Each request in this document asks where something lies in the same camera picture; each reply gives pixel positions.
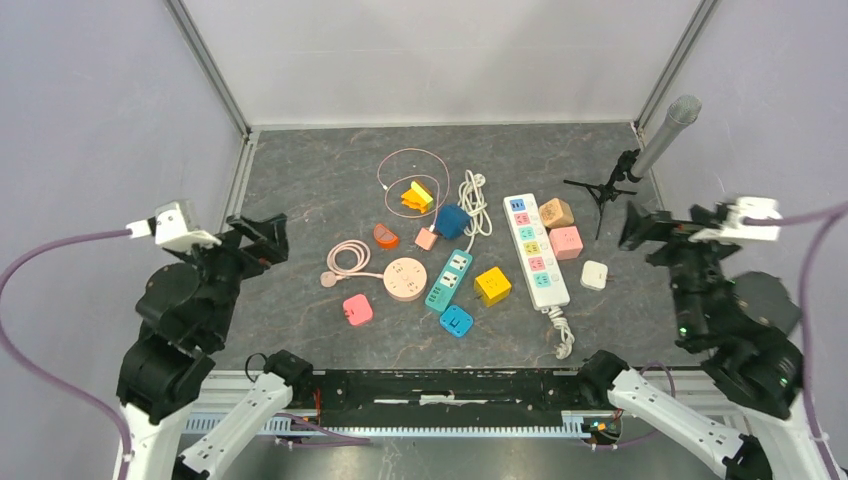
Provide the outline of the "white adapter plug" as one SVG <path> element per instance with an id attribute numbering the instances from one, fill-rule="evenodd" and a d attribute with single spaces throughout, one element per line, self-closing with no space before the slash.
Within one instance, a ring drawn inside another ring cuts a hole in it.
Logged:
<path id="1" fill-rule="evenodd" d="M 609 268 L 606 264 L 587 260 L 583 264 L 580 276 L 580 284 L 589 290 L 602 291 L 606 288 L 609 279 Z"/>

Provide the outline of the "pink cube socket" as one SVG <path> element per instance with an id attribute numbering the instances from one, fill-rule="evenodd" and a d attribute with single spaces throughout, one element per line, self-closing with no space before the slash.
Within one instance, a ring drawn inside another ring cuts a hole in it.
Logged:
<path id="1" fill-rule="evenodd" d="M 583 250 L 579 230 L 574 225 L 551 229 L 549 241 L 555 258 L 559 261 L 576 259 Z"/>

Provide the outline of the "hot pink square plug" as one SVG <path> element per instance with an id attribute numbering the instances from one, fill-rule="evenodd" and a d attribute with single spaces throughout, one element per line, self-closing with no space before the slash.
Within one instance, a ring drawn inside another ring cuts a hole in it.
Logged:
<path id="1" fill-rule="evenodd" d="M 354 327 L 362 326 L 374 318 L 370 301 L 362 293 L 347 298 L 342 304 L 342 309 L 346 320 Z"/>

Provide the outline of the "beige dragon cube socket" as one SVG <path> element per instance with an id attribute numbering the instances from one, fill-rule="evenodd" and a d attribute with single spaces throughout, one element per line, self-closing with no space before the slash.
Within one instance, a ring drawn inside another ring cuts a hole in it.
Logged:
<path id="1" fill-rule="evenodd" d="M 539 207 L 539 214 L 547 229 L 568 227 L 575 222 L 570 205 L 559 198 L 553 198 L 542 204 Z"/>

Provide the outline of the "salmon usb charger block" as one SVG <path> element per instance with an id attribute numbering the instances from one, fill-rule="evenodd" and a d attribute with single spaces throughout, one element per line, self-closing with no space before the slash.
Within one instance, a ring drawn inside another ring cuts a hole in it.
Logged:
<path id="1" fill-rule="evenodd" d="M 430 226 L 419 231 L 414 243 L 423 251 L 431 251 L 437 240 L 438 234 L 435 232 L 435 227 Z"/>

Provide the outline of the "blue cube socket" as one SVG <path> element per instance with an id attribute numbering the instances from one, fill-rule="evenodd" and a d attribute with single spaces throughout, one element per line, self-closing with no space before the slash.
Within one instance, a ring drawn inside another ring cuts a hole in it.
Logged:
<path id="1" fill-rule="evenodd" d="M 454 240 L 464 234 L 471 224 L 471 216 L 457 204 L 442 206 L 437 214 L 435 230 L 448 240 Z"/>

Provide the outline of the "yellow cube socket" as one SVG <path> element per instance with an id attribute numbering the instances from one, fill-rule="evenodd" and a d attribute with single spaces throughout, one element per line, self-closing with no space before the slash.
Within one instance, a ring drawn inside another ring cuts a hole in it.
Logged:
<path id="1" fill-rule="evenodd" d="M 497 266 L 474 279 L 474 290 L 485 307 L 490 308 L 504 300 L 512 291 L 512 283 Z"/>

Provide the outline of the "blue plug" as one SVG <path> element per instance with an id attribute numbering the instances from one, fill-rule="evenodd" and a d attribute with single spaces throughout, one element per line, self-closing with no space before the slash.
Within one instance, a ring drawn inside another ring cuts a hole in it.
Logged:
<path id="1" fill-rule="evenodd" d="M 451 305 L 440 315 L 439 324 L 449 334 L 462 338 L 473 327 L 474 319 L 461 307 Z"/>

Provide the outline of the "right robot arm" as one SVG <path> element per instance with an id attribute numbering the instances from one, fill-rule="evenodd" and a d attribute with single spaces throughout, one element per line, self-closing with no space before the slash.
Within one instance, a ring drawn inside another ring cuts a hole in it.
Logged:
<path id="1" fill-rule="evenodd" d="M 615 354 L 600 350 L 577 374 L 580 400 L 591 408 L 632 413 L 695 455 L 722 479 L 843 479 L 814 410 L 812 345 L 805 296 L 792 300 L 782 281 L 749 271 L 733 279 L 721 263 L 746 241 L 774 241 L 784 226 L 819 222 L 802 272 L 809 275 L 845 204 L 784 217 L 773 199 L 740 197 L 714 210 L 693 206 L 688 220 L 629 203 L 619 240 L 632 251 L 653 241 L 646 258 L 669 271 L 677 345 L 703 354 L 702 370 L 744 415 L 748 428 L 722 426 L 648 383 Z"/>

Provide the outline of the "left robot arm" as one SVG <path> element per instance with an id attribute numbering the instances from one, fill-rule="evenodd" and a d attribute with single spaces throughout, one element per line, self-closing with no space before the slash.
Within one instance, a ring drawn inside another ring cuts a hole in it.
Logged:
<path id="1" fill-rule="evenodd" d="M 147 281 L 135 306 L 142 319 L 124 355 L 117 396 L 129 434 L 115 467 L 118 479 L 217 479 L 259 429 L 286 406 L 314 394 L 313 367 L 285 350 L 270 355 L 248 393 L 192 447 L 178 449 L 183 428 L 224 349 L 244 281 L 287 260 L 287 218 L 226 220 L 213 235 L 177 207 L 133 222 L 134 238 L 151 236 L 176 257 Z"/>

